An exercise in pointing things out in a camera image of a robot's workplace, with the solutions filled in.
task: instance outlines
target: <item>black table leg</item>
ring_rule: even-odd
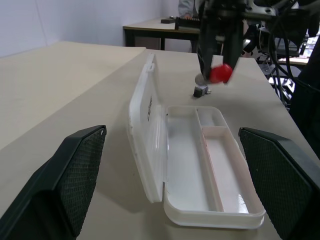
[[[135,47],[136,46],[136,37],[134,34],[135,31],[125,29],[124,35],[125,35],[125,46],[126,47]]]
[[[166,48],[166,39],[165,38],[161,38],[160,39],[160,50],[165,50]]]

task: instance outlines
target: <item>black cable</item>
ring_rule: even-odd
[[[268,38],[268,51],[269,51],[269,55],[270,55],[270,58],[271,60],[274,62],[274,64],[285,74],[287,75],[289,78],[291,78],[291,80],[295,83],[295,84],[298,84],[300,85],[301,87],[303,88],[307,88],[307,89],[311,89],[317,93],[320,93],[320,90],[301,81],[300,79],[298,79],[297,77],[294,77],[293,74],[292,74],[292,71],[291,71],[291,66],[290,66],[290,53],[289,53],[289,43],[288,43],[288,36],[287,36],[287,33],[284,29],[284,26],[283,24],[281,23],[281,19],[288,13],[288,11],[292,8],[292,6],[294,4],[296,4],[298,0],[294,0],[291,5],[289,7],[287,7],[281,16],[279,16],[277,18],[277,20],[275,21],[271,31],[270,31],[270,35],[269,35],[269,38]],[[271,49],[271,41],[273,40],[273,35],[274,35],[274,31],[276,30],[276,27],[277,25],[280,24],[280,30],[281,30],[281,33],[283,34],[283,41],[284,41],[284,46],[285,46],[285,63],[286,63],[286,68],[287,68],[287,71],[283,69],[283,67],[280,66],[280,64],[278,63],[278,61],[275,60],[275,56],[273,55],[273,51]]]

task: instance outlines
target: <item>small black object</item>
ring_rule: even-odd
[[[208,86],[195,86],[193,96],[195,98],[200,98],[205,94],[208,94],[209,87]]]
[[[240,128],[251,178],[283,240],[320,239],[320,168],[293,141]]]
[[[201,23],[199,18],[192,18],[192,19],[185,19],[185,18],[181,18],[181,17],[177,17],[175,19],[175,26],[174,29],[175,30],[179,30],[179,29],[194,29],[194,30],[200,30],[201,27]]]
[[[175,21],[172,17],[161,19],[162,24],[173,24]]]
[[[93,196],[106,137],[99,125],[64,139],[0,219],[1,240],[73,240]]]

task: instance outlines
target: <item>white wall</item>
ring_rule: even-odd
[[[123,25],[162,16],[163,0],[0,0],[0,57],[57,41],[124,45]]]
[[[163,16],[178,16],[179,0],[162,0]],[[166,39],[165,50],[176,52],[190,52],[191,43],[189,40]]]

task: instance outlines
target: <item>red ball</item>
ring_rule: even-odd
[[[211,69],[210,82],[213,84],[227,83],[232,75],[232,68],[228,64],[222,64],[220,66]]]

